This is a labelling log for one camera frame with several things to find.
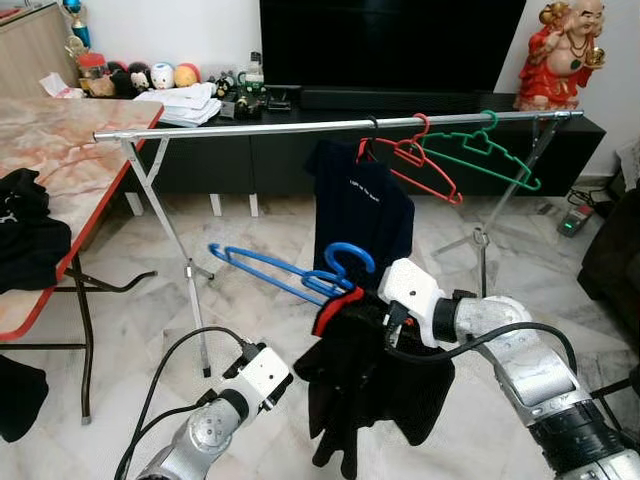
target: red hanger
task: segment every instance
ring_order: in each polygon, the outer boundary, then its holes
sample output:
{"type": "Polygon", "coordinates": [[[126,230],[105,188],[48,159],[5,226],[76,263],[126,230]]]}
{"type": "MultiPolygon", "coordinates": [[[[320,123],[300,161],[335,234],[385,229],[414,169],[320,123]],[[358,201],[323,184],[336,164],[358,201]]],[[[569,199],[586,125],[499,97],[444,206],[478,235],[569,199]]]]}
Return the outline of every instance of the red hanger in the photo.
{"type": "Polygon", "coordinates": [[[400,140],[399,142],[394,142],[393,140],[388,140],[386,138],[378,138],[377,136],[374,138],[363,138],[360,140],[360,146],[358,148],[358,157],[356,158],[356,163],[360,162],[362,156],[366,153],[367,159],[369,161],[374,161],[375,157],[371,155],[371,152],[366,151],[367,144],[370,141],[384,143],[386,145],[391,145],[393,147],[393,153],[397,156],[411,163],[412,165],[422,168],[425,163],[429,164],[431,168],[433,168],[436,172],[440,174],[442,178],[451,186],[451,191],[448,194],[444,194],[434,190],[431,187],[428,187],[413,178],[406,176],[403,173],[398,172],[397,170],[391,169],[391,173],[393,173],[396,177],[400,177],[404,181],[414,185],[415,187],[424,190],[425,192],[429,192],[432,195],[435,195],[438,198],[441,198],[453,205],[458,205],[462,203],[462,194],[457,191],[457,186],[451,180],[449,175],[447,175],[444,170],[442,170],[438,165],[436,165],[431,159],[429,159],[422,149],[422,146],[418,143],[422,137],[424,137],[429,131],[429,118],[422,113],[416,113],[414,117],[421,118],[424,120],[424,130],[410,139],[400,140]]]}

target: tv screen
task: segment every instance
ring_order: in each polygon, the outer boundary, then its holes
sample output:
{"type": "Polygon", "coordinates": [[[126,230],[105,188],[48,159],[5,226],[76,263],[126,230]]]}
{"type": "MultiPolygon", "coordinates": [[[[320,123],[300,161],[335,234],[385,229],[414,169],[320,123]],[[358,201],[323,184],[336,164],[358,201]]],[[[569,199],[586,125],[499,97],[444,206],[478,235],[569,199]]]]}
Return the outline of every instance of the tv screen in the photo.
{"type": "Polygon", "coordinates": [[[261,0],[265,81],[491,92],[525,1],[261,0]]]}

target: marble table top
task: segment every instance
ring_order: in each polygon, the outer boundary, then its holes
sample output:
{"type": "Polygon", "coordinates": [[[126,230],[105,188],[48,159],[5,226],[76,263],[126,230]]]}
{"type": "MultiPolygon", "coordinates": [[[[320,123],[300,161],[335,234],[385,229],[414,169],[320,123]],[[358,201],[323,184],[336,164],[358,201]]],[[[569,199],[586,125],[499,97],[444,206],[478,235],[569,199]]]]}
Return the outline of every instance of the marble table top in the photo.
{"type": "MultiPolygon", "coordinates": [[[[58,279],[129,166],[120,144],[95,143],[93,132],[150,128],[161,113],[155,102],[0,99],[0,178],[18,168],[39,171],[36,182],[49,193],[50,217],[71,228],[71,251],[58,264],[58,279]]],[[[0,295],[0,340],[24,335],[52,292],[0,295]]]]}

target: black shirt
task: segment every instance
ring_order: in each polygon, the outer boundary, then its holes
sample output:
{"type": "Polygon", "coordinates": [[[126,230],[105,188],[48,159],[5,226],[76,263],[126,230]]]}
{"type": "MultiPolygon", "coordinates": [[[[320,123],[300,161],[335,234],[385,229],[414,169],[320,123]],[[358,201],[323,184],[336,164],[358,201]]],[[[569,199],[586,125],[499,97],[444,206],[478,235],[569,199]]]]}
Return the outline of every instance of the black shirt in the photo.
{"type": "Polygon", "coordinates": [[[307,162],[316,177],[316,239],[313,267],[331,271],[324,250],[349,242],[371,254],[373,275],[353,255],[337,255],[348,278],[363,288],[377,288],[384,270],[411,254],[414,206],[387,166],[355,163],[357,145],[322,140],[307,162]]]}

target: tile floor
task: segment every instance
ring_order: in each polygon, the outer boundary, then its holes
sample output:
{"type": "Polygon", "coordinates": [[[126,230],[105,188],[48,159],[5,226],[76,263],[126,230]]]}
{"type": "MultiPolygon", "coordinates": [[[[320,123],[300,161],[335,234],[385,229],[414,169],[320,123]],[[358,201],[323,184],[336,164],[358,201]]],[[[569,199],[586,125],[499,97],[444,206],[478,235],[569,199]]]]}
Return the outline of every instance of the tile floor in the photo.
{"type": "MultiPolygon", "coordinates": [[[[218,261],[206,246],[210,242],[242,246],[310,267],[313,198],[261,198],[259,218],[249,216],[244,197],[223,197],[224,216],[217,218],[205,195],[166,200],[188,251],[216,273],[212,282],[199,280],[205,322],[231,326],[254,340],[265,339],[293,363],[315,342],[309,331],[316,308],[218,261]]],[[[437,258],[431,252],[486,220],[495,199],[469,198],[460,207],[427,197],[416,198],[415,203],[414,261],[426,267],[445,291],[475,289],[475,254],[470,246],[437,258]]],[[[515,199],[500,218],[504,228],[492,234],[489,287],[523,302],[536,320],[561,328],[577,351],[581,379],[595,389],[625,378],[638,357],[606,307],[592,302],[575,280],[601,221],[594,217],[577,237],[567,239],[555,231],[563,213],[562,199],[515,199]]],[[[181,262],[151,211],[131,217],[124,202],[116,202],[82,260],[86,272],[115,284],[144,270],[155,269],[159,275],[127,294],[91,294],[96,354],[90,426],[80,425],[81,352],[8,353],[44,368],[50,393],[32,430],[15,444],[0,443],[2,479],[113,478],[161,355],[193,328],[181,262]]],[[[27,339],[79,339],[78,326],[75,297],[56,294],[27,339]]],[[[209,347],[214,378],[219,378],[235,359],[236,347],[215,334],[209,347]]],[[[456,380],[423,445],[410,447],[389,422],[360,430],[359,478],[553,478],[540,449],[500,393],[490,366],[476,353],[458,357],[455,364],[456,380]]],[[[150,416],[191,403],[216,383],[199,376],[195,349],[185,345],[161,378],[150,416]]],[[[622,423],[637,434],[638,398],[626,391],[613,396],[611,404],[622,423]]],[[[130,478],[169,441],[181,421],[169,419],[143,440],[130,478]]],[[[323,469],[311,464],[316,445],[317,439],[308,436],[306,385],[296,379],[274,411],[236,434],[207,478],[340,478],[341,455],[323,469]]]]}

